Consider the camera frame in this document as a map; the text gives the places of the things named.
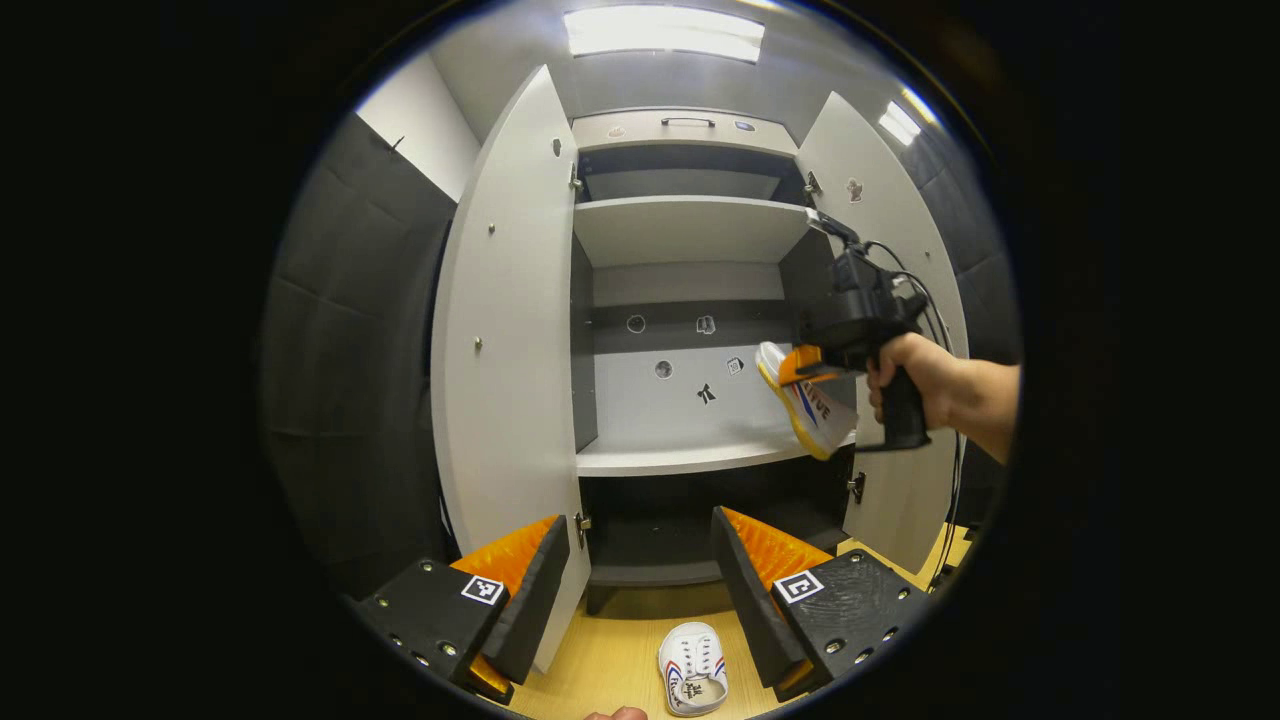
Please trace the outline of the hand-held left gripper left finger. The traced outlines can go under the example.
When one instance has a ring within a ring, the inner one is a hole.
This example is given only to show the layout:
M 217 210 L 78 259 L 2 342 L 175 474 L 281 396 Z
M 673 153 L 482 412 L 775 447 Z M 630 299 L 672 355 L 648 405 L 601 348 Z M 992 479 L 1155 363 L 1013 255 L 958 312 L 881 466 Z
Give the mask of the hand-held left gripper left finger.
M 570 560 L 554 515 L 453 562 L 415 559 L 353 610 L 439 682 L 498 705 L 532 669 Z

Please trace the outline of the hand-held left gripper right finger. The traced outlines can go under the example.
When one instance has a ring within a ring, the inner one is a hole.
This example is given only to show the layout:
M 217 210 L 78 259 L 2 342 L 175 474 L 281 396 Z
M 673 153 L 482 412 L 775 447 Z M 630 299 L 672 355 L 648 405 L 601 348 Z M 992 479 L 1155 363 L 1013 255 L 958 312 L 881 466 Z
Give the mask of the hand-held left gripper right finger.
M 790 701 L 865 671 L 932 594 L 865 550 L 822 551 L 719 506 L 710 547 L 762 685 Z

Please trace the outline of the white shoe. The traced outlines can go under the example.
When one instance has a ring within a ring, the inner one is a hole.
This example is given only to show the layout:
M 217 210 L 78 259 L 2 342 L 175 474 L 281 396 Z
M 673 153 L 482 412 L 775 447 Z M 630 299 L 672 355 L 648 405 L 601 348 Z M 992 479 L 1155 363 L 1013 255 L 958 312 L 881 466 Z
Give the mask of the white shoe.
M 826 393 L 819 383 L 778 386 L 780 364 L 790 351 L 769 341 L 759 343 L 756 370 L 787 413 L 797 442 L 814 459 L 827 461 L 854 437 L 858 411 Z
M 724 652 L 710 625 L 677 625 L 666 635 L 655 657 L 666 689 L 666 707 L 672 716 L 703 716 L 726 702 L 730 679 Z

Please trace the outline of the grey shoe cabinet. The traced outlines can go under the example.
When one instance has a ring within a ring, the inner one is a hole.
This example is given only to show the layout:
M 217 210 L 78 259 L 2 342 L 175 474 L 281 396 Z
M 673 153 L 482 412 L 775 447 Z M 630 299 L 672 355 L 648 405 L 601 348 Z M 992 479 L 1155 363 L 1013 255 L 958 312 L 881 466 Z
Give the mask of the grey shoe cabinet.
M 585 480 L 673 489 L 687 475 L 800 457 L 759 377 L 756 345 L 792 336 L 788 305 L 824 284 L 837 241 L 801 206 L 708 193 L 586 200 L 585 167 L 611 127 L 657 149 L 659 111 L 568 119 L 579 160 L 571 260 L 571 375 Z

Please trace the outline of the grey cabinet door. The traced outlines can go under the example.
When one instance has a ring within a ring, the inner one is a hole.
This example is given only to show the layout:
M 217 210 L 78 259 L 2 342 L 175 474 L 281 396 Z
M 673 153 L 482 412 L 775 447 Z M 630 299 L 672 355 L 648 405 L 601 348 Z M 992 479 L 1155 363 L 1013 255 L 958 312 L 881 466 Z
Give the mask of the grey cabinet door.
M 882 243 L 870 258 L 891 272 L 913 273 L 931 292 L 937 309 L 920 323 L 937 332 L 952 351 L 968 357 L 963 299 L 950 252 L 931 210 L 899 158 L 899 142 L 886 138 L 840 94 L 831 92 L 800 145 L 797 167 L 813 174 L 820 192 L 815 208 L 861 240 Z M 844 529 L 908 571 L 922 571 L 942 533 L 951 505 L 954 457 L 960 454 L 950 430 L 936 430 L 923 448 L 867 454 L 883 442 L 864 375 L 842 387 L 856 391 L 859 424 L 854 470 L 864 474 L 861 497 L 849 505 Z
M 550 70 L 539 67 L 486 137 L 445 241 L 431 428 L 462 553 L 581 509 L 570 322 L 577 160 Z

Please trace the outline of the black quilted cloth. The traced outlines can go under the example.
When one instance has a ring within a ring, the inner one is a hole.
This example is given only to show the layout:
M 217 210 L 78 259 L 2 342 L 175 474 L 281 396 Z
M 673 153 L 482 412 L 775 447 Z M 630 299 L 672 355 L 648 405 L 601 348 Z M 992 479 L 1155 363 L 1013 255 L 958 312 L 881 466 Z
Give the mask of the black quilted cloth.
M 902 164 L 948 254 L 973 357 L 1024 360 L 1021 318 L 1004 228 L 969 151 L 937 126 L 924 126 Z
M 268 452 L 308 551 L 364 600 L 447 537 L 433 318 L 456 201 L 349 114 L 285 227 L 262 319 Z

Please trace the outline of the small ceiling light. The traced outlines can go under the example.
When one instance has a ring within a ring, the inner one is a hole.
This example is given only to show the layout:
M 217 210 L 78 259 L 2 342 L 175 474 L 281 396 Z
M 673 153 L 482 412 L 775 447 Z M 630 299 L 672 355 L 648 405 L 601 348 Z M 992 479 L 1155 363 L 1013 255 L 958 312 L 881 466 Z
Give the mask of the small ceiling light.
M 925 127 L 937 126 L 931 106 L 913 90 L 902 87 L 896 99 L 886 102 L 877 124 L 901 146 L 910 147 Z

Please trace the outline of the large ceiling light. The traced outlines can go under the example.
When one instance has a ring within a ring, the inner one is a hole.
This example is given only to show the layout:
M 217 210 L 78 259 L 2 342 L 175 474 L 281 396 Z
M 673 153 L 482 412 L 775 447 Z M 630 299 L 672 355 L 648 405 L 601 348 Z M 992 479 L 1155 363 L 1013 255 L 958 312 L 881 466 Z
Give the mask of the large ceiling light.
M 756 63 L 765 27 L 755 20 L 691 6 L 618 5 L 563 14 L 570 53 L 695 53 Z

